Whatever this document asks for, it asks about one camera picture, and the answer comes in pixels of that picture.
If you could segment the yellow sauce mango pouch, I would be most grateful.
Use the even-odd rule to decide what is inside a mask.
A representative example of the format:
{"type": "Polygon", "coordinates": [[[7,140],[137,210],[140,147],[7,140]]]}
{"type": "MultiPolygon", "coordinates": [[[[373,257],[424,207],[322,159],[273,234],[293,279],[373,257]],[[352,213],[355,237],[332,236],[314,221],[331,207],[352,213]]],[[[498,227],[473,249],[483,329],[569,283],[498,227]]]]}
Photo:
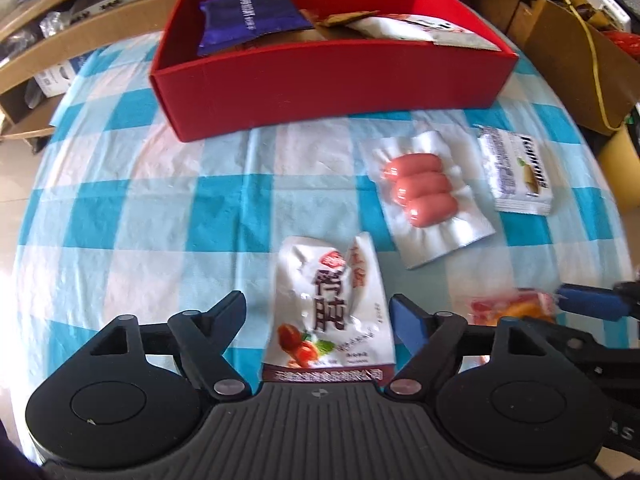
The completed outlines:
{"type": "Polygon", "coordinates": [[[300,9],[299,12],[312,25],[311,29],[305,29],[300,33],[303,41],[361,39],[364,37],[363,33],[350,25],[378,15],[378,11],[358,11],[334,13],[320,18],[306,9],[300,9]]]}

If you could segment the white date snack pouch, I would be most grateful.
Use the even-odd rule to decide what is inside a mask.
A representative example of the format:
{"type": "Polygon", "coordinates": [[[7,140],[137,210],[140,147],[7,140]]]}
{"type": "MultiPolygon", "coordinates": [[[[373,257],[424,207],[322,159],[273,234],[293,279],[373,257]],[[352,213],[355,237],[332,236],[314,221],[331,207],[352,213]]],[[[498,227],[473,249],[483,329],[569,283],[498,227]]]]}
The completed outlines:
{"type": "Polygon", "coordinates": [[[263,382],[375,382],[396,366],[378,256],[367,232],[341,252],[291,236],[279,252],[263,382]]]}

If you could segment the white cracker packet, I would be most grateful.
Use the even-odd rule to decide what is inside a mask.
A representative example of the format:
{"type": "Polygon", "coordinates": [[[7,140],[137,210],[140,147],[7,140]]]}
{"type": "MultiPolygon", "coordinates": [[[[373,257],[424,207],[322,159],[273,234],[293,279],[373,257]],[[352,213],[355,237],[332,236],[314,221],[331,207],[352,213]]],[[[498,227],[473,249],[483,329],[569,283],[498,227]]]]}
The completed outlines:
{"type": "Polygon", "coordinates": [[[551,214],[553,193],[539,146],[532,136],[478,127],[477,141],[494,204],[510,214],[551,214]]]}

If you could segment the wooden tv stand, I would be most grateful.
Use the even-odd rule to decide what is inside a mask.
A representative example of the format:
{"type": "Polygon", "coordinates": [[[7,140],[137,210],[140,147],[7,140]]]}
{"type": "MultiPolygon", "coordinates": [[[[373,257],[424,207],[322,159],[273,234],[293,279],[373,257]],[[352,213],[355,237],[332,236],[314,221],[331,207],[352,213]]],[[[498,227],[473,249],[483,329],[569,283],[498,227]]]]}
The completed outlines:
{"type": "Polygon", "coordinates": [[[55,107],[99,47],[162,29],[176,0],[1,0],[1,136],[47,136],[55,107]]]}

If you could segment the vacuum packed sausages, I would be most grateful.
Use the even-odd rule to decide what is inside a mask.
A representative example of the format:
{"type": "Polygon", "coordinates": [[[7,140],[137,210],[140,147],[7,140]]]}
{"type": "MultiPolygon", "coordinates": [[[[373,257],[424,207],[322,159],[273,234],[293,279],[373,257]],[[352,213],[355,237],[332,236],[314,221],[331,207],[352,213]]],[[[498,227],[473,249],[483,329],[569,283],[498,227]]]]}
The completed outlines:
{"type": "Polygon", "coordinates": [[[495,234],[454,159],[445,128],[359,143],[388,232],[412,270],[495,234]]]}

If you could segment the white spicy strip packet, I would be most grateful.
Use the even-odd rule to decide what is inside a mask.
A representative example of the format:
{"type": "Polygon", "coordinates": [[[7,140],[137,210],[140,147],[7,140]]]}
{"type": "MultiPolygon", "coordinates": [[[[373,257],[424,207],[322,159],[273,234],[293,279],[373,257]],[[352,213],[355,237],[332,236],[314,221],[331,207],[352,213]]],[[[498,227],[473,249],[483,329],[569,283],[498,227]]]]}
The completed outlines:
{"type": "Polygon", "coordinates": [[[460,25],[419,14],[384,14],[360,18],[347,27],[373,39],[430,42],[435,46],[499,51],[492,41],[460,25]]]}

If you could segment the blue white checkered tablecloth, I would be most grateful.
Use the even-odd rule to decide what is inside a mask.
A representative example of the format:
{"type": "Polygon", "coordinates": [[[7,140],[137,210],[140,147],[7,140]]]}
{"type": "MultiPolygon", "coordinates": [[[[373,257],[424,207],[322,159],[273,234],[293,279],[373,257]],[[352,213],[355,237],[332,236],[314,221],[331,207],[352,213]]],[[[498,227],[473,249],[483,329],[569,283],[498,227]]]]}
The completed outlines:
{"type": "Polygon", "coordinates": [[[259,377],[269,336],[271,273],[282,242],[309,236],[345,248],[368,232],[386,292],[422,307],[461,309],[473,296],[631,277],[623,222],[587,143],[560,100],[520,58],[486,110],[352,115],[180,142],[149,82],[157,35],[91,55],[53,118],[17,241],[4,306],[16,432],[32,392],[122,313],[163,322],[205,310],[232,289],[248,305],[229,360],[259,377]],[[547,217],[496,211],[469,130],[539,140],[552,183],[547,217]],[[408,270],[388,232],[360,144],[445,137],[494,234],[408,270]]]}

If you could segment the red cardboard box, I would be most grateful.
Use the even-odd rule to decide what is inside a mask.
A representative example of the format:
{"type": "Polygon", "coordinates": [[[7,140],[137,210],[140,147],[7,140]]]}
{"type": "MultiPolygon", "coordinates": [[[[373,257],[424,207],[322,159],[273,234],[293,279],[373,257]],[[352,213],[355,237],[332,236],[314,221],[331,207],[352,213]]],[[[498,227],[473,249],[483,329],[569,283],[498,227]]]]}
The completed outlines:
{"type": "Polygon", "coordinates": [[[202,1],[177,0],[150,71],[157,101],[183,142],[321,117],[486,108],[518,62],[459,0],[291,1],[322,18],[361,10],[434,16],[489,40],[491,50],[337,39],[198,56],[202,1]]]}

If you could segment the brown cardboard box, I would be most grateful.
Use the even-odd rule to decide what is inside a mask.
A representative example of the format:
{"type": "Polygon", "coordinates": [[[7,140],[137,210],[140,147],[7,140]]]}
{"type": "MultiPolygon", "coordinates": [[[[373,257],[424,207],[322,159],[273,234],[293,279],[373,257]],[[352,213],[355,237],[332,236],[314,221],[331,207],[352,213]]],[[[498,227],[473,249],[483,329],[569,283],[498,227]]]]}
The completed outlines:
{"type": "Polygon", "coordinates": [[[578,125],[610,136],[639,101],[639,63],[550,0],[521,2],[508,36],[578,125]]]}

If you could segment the purple biscuit packet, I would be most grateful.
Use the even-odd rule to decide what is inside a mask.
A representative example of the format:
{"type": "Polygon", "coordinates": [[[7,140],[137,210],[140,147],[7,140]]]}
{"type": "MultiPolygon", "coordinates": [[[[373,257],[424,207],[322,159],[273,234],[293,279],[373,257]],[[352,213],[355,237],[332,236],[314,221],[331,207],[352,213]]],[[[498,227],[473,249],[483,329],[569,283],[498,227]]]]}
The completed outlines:
{"type": "Polygon", "coordinates": [[[205,0],[198,56],[214,54],[278,32],[311,29],[292,0],[205,0]]]}

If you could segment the red orange pastry packet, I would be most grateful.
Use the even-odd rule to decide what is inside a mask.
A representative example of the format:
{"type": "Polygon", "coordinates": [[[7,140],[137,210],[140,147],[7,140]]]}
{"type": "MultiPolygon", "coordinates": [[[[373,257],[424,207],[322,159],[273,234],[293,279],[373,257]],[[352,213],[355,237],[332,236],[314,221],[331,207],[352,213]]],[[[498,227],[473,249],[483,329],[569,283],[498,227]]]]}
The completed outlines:
{"type": "Polygon", "coordinates": [[[538,318],[554,323],[555,298],[538,289],[519,288],[469,302],[469,320],[474,325],[496,326],[502,318],[538,318]]]}

